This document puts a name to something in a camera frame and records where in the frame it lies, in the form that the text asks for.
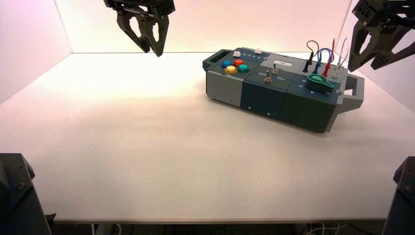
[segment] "red button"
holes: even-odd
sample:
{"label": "red button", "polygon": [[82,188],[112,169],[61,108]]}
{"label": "red button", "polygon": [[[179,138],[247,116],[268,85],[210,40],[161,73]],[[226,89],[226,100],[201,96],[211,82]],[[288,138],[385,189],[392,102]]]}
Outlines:
{"label": "red button", "polygon": [[234,64],[237,66],[242,65],[244,62],[242,60],[235,60]]}

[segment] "white table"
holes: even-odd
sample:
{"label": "white table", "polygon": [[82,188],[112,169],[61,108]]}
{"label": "white table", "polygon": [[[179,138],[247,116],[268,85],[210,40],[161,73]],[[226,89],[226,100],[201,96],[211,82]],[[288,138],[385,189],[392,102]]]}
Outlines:
{"label": "white table", "polygon": [[360,109],[312,133],[208,99],[209,55],[73,54],[0,106],[0,152],[23,153],[57,222],[387,216],[413,112],[367,79]]}

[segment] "white push button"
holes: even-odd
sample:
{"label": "white push button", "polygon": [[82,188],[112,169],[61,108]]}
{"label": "white push button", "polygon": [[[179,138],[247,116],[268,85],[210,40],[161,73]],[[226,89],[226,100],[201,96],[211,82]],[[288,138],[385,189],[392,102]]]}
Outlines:
{"label": "white push button", "polygon": [[241,56],[241,52],[236,50],[236,51],[233,52],[233,56],[234,57],[240,57]]}

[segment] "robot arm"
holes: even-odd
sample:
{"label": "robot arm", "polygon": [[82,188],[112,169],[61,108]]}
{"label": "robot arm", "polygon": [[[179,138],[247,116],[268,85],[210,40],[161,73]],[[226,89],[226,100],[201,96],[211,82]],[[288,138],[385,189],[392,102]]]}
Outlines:
{"label": "robot arm", "polygon": [[[146,53],[151,48],[157,56],[163,54],[169,26],[168,15],[175,11],[173,0],[104,0],[104,2],[107,7],[117,12],[118,26],[137,46]],[[132,17],[138,21],[141,36],[137,36],[131,29]],[[155,24],[159,25],[158,41],[153,34]]]}
{"label": "robot arm", "polygon": [[[414,7],[414,0],[360,0],[352,11],[359,21],[353,29],[348,69],[354,71],[374,58],[371,67],[376,70],[415,54],[415,42],[392,52],[403,36],[415,29]],[[370,42],[360,53],[368,34]]]}

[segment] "gray plastic handle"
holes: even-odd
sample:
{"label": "gray plastic handle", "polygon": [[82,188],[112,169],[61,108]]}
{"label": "gray plastic handle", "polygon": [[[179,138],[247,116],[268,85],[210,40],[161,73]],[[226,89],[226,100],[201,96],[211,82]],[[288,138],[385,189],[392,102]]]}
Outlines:
{"label": "gray plastic handle", "polygon": [[362,106],[365,96],[365,79],[352,74],[347,75],[345,90],[352,89],[352,95],[343,95],[343,104],[340,106],[339,113],[358,109]]}

